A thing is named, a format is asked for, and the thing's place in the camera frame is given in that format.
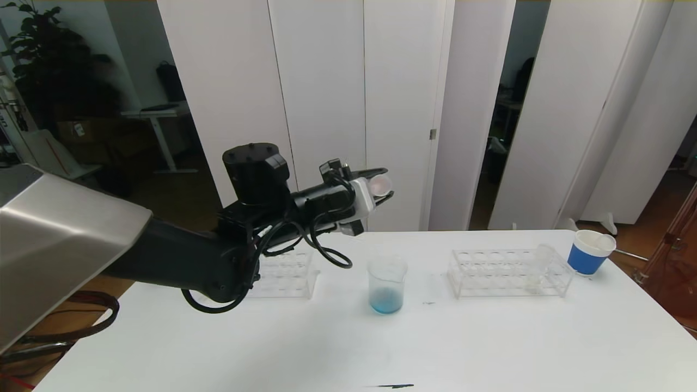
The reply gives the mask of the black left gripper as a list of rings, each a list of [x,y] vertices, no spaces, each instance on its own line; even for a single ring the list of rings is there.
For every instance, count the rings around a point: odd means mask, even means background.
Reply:
[[[291,218],[294,218],[307,234],[311,229],[337,229],[349,236],[364,233],[362,219],[356,217],[357,191],[350,181],[359,177],[372,179],[388,173],[388,169],[376,167],[351,171],[348,164],[336,158],[322,164],[319,171],[322,177],[321,184],[290,194],[293,203]],[[393,195],[394,191],[376,194],[374,205],[380,206]]]

